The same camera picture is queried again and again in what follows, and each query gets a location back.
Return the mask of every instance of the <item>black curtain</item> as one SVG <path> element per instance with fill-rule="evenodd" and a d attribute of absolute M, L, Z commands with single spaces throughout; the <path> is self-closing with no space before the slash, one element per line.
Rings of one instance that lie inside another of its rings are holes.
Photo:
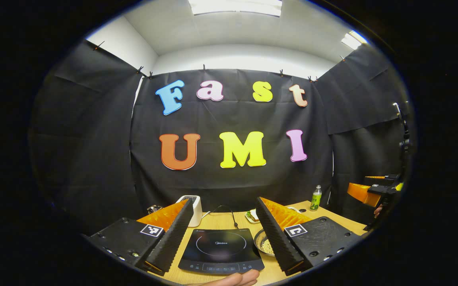
<path fill-rule="evenodd" d="M 155 92 L 182 80 L 182 107 L 164 116 L 164 106 Z M 205 80 L 223 84 L 220 101 L 196 96 Z M 252 85 L 271 84 L 273 99 L 256 102 Z M 298 106 L 289 87 L 298 84 L 305 90 L 306 107 Z M 286 132 L 303 131 L 302 143 L 307 159 L 292 162 L 291 142 Z M 221 168 L 222 132 L 235 132 L 242 143 L 249 132 L 264 134 L 262 151 L 266 165 Z M 187 154 L 183 135 L 200 135 L 196 164 L 188 170 L 170 170 L 162 164 L 162 134 L 176 134 L 176 158 Z M 249 70 L 194 70 L 154 75 L 145 78 L 135 103 L 131 139 L 132 169 L 142 207 L 174 203 L 184 194 L 199 195 L 204 211 L 228 205 L 233 211 L 255 207 L 262 196 L 284 205 L 310 201 L 316 185 L 328 192 L 331 183 L 332 149 L 327 134 L 323 104 L 313 83 L 307 79 Z M 323 198 L 325 205 L 328 196 Z"/>
<path fill-rule="evenodd" d="M 400 173 L 399 142 L 404 128 L 393 103 L 406 119 L 405 86 L 391 63 L 362 44 L 316 82 L 333 144 L 334 174 L 328 208 L 349 219 L 370 223 L 374 208 L 347 194 L 349 183 L 365 176 Z"/>
<path fill-rule="evenodd" d="M 132 105 L 141 75 L 83 41 L 36 96 L 29 144 L 38 185 L 81 232 L 139 218 L 130 168 Z"/>
<path fill-rule="evenodd" d="M 333 134 L 334 172 L 330 210 L 361 223 L 374 219 L 375 208 L 347 194 L 349 183 L 363 184 L 365 176 L 400 173 L 404 128 L 399 119 Z"/>

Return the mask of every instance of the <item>plate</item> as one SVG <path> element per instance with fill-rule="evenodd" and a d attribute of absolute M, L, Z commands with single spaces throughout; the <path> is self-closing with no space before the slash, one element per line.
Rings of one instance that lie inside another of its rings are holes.
<path fill-rule="evenodd" d="M 265 255 L 273 256 L 275 255 L 271 253 L 267 253 L 263 248 L 262 245 L 268 240 L 268 237 L 266 236 L 266 232 L 264 230 L 260 230 L 256 236 L 254 237 L 254 244 L 256 245 L 256 248 L 259 249 L 260 252 L 264 253 Z"/>
<path fill-rule="evenodd" d="M 247 218 L 247 221 L 248 221 L 249 223 L 252 223 L 252 224 L 260 223 L 260 221 L 253 221 L 253 220 L 247 215 L 247 213 L 245 213 L 245 217 Z"/>
<path fill-rule="evenodd" d="M 287 208 L 291 209 L 293 211 L 296 211 L 297 213 L 301 214 L 301 212 L 298 209 L 296 209 L 295 207 L 287 207 Z"/>

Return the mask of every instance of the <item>induction cooktop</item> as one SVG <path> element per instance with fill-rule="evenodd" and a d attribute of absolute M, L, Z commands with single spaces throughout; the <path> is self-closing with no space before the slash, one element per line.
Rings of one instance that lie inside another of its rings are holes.
<path fill-rule="evenodd" d="M 180 269 L 209 274 L 244 273 L 264 269 L 248 228 L 195 229 L 181 257 Z"/>

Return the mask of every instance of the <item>ceiling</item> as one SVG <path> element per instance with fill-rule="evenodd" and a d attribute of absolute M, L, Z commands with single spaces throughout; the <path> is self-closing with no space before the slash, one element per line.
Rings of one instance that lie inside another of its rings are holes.
<path fill-rule="evenodd" d="M 353 51 L 340 42 L 351 28 L 306 0 L 283 0 L 280 17 L 243 12 L 194 16 L 188 0 L 152 0 L 124 16 L 159 56 L 206 45 L 256 44 L 338 62 Z"/>

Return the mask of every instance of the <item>green bottle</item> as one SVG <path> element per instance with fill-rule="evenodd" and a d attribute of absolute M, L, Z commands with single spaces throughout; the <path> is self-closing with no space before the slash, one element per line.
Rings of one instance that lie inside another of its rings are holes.
<path fill-rule="evenodd" d="M 321 186 L 318 185 L 316 187 L 316 191 L 312 194 L 312 203 L 311 203 L 311 211 L 316 211 L 319 208 L 319 204 L 321 203 L 321 195 L 323 192 L 321 192 Z"/>

